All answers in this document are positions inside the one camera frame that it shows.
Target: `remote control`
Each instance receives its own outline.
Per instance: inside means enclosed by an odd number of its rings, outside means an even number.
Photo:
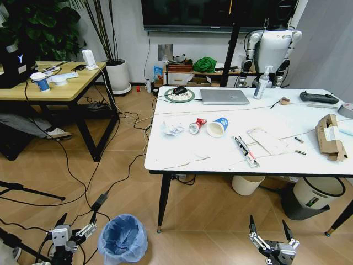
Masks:
[[[330,104],[336,104],[339,101],[332,94],[331,95],[309,94],[307,93],[306,90],[305,92],[300,93],[300,98],[302,101],[315,101],[315,102],[323,102],[323,103],[330,103]]]

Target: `laptop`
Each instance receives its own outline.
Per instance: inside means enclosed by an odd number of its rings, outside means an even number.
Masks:
[[[201,89],[205,105],[249,105],[250,102],[241,90]]]

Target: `marker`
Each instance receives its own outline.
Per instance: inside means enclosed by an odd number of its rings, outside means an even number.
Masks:
[[[301,153],[302,155],[305,155],[305,156],[307,155],[307,153],[304,153],[304,152],[299,151],[299,150],[296,150],[296,152],[297,152],[297,153]]]
[[[246,158],[246,161],[249,163],[250,167],[258,167],[260,164],[256,161],[255,156],[253,153],[250,152],[249,147],[245,144],[245,142],[242,140],[241,137],[236,138],[234,137],[234,140],[236,141],[237,145],[239,146],[241,152]]]
[[[301,143],[304,143],[303,140],[299,139],[298,137],[294,137],[294,139],[296,139],[297,141],[301,142]]]

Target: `white wall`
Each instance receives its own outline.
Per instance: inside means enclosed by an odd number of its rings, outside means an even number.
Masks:
[[[298,28],[303,39],[290,66],[290,88],[326,89],[353,102],[353,1],[310,0]]]
[[[107,0],[101,0],[102,7]],[[297,25],[299,18],[308,0],[300,0],[296,16],[292,24]],[[119,44],[119,57],[125,59],[129,65],[130,81],[144,82],[143,67],[148,53],[148,35],[143,30],[141,0],[115,0],[113,1],[114,25],[117,27],[117,41]],[[87,49],[94,52],[96,61],[105,60],[103,48],[90,23],[85,10],[81,12],[80,31],[87,42]],[[146,66],[146,78],[153,78],[153,66],[158,62],[158,44],[173,44],[173,55],[185,54],[196,62],[208,56],[217,62],[224,63],[228,41],[231,34],[225,33],[157,33],[151,32],[151,52]],[[240,66],[244,56],[243,39],[245,34],[240,34],[233,57],[234,65]],[[229,85],[234,84],[234,77],[229,80]]]

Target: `blue and white paper cup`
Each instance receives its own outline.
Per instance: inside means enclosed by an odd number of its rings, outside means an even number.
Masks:
[[[33,73],[31,75],[31,79],[38,85],[39,89],[42,91],[42,92],[45,92],[45,91],[49,91],[49,85],[48,85],[48,82],[46,80],[46,76],[45,74],[43,73]]]
[[[228,128],[229,122],[226,118],[219,118],[207,126],[207,132],[214,138],[220,138]]]

